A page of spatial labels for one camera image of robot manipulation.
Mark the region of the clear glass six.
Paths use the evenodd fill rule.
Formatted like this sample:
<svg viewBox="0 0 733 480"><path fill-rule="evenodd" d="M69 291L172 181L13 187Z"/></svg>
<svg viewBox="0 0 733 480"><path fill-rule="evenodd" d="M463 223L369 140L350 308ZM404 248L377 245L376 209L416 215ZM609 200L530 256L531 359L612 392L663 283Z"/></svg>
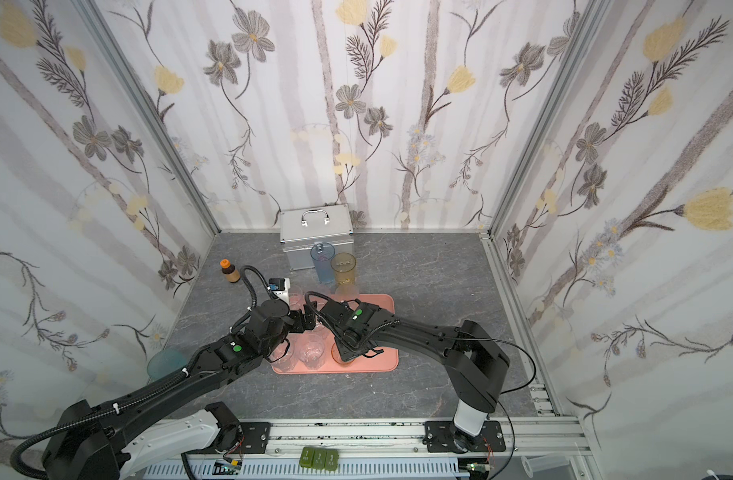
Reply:
<svg viewBox="0 0 733 480"><path fill-rule="evenodd" d="M318 335L300 336L296 340L296 357L308 370L319 370L326 361L326 343Z"/></svg>

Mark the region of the clear glass one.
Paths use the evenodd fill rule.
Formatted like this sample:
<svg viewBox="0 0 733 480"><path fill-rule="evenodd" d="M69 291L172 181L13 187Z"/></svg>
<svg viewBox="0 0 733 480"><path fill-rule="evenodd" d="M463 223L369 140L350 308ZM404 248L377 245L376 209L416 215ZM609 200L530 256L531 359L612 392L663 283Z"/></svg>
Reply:
<svg viewBox="0 0 733 480"><path fill-rule="evenodd" d="M304 307L304 292L298 286L290 286L288 290L288 305L292 310L302 310Z"/></svg>

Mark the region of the pink plastic cup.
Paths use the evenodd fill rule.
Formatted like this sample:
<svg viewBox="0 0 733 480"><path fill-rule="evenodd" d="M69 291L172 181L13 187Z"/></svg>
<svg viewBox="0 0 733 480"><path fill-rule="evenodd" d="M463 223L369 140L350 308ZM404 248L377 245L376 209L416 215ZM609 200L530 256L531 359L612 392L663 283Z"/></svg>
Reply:
<svg viewBox="0 0 733 480"><path fill-rule="evenodd" d="M340 368L349 368L354 364L354 361L346 361L342 359L342 356L340 356L340 350L338 350L338 346L334 344L332 348L330 348L330 356L332 356L332 360L336 362L336 365L340 366Z"/></svg>

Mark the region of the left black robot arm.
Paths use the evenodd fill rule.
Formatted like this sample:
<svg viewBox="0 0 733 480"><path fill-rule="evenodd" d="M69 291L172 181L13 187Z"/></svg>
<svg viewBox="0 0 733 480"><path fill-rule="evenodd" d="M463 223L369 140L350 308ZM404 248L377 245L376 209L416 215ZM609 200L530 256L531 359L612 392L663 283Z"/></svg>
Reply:
<svg viewBox="0 0 733 480"><path fill-rule="evenodd" d="M34 479L120 479L132 464L126 448L192 400L235 382L286 341L314 329L312 307L292 310L266 300L244 316L240 330L198 348L186 366L128 395L64 410L58 426L26 438L10 454L10 466Z"/></svg>

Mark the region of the yellow plastic tumbler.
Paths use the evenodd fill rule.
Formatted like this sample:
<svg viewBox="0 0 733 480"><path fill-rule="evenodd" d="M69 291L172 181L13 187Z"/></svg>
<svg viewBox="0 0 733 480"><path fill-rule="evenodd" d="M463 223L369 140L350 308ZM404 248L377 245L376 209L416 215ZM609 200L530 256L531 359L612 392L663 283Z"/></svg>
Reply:
<svg viewBox="0 0 733 480"><path fill-rule="evenodd" d="M354 285L356 284L356 266L358 261L356 257L348 252L337 253L332 260L330 260L330 267L334 271L334 278L336 278L336 285Z"/></svg>

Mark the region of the blue plastic tumbler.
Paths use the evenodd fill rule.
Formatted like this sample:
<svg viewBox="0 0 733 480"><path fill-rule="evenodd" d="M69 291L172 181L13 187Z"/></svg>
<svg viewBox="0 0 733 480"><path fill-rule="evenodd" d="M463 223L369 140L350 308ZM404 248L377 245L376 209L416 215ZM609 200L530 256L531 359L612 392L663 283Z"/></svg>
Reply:
<svg viewBox="0 0 733 480"><path fill-rule="evenodd" d="M310 258L320 284L328 286L336 284L336 275L332 270L332 258L335 255L336 247L328 242L318 242L310 248Z"/></svg>

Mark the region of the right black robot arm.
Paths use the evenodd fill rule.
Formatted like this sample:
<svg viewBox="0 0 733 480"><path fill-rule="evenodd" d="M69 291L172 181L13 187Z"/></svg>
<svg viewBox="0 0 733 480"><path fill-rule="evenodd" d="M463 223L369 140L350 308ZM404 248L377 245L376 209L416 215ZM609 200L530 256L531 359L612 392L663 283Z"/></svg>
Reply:
<svg viewBox="0 0 733 480"><path fill-rule="evenodd" d="M362 300L328 300L316 319L334 335L340 360L348 363L375 358L388 348L426 356L444 367L458 397L450 422L427 425L430 452L468 453L492 448L497 430L487 426L500 407L500 397L526 388L505 387L511 358L505 340L492 338L480 324L466 320L460 326L431 325L400 318Z"/></svg>

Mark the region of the clear glass five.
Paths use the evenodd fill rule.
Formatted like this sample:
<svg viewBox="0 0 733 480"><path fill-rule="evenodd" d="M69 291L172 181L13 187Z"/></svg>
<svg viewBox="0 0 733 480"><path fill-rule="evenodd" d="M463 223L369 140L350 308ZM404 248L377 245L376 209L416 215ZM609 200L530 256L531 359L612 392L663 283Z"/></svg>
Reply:
<svg viewBox="0 0 733 480"><path fill-rule="evenodd" d="M298 365L298 357L294 352L294 344L285 341L280 344L272 354L270 354L270 365L272 370L278 374L288 373L294 370Z"/></svg>

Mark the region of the teal plastic cup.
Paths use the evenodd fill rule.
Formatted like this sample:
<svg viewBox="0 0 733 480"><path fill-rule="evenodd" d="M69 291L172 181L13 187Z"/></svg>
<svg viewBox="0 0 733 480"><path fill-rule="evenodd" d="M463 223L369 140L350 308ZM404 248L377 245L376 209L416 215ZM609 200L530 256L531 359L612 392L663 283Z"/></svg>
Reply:
<svg viewBox="0 0 733 480"><path fill-rule="evenodd" d="M182 370L186 364L188 364L188 358L184 354L176 349L166 348L150 358L146 372L148 372L150 381L156 381L172 372Z"/></svg>

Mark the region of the frosted white cup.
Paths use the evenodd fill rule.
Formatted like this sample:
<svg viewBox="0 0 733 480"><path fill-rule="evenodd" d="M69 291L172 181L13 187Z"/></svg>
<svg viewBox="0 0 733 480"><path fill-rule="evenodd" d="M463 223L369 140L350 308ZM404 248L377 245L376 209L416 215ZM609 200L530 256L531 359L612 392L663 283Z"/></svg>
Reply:
<svg viewBox="0 0 733 480"><path fill-rule="evenodd" d="M336 288L336 297L340 300L353 300L360 295L360 289L354 284L342 284Z"/></svg>

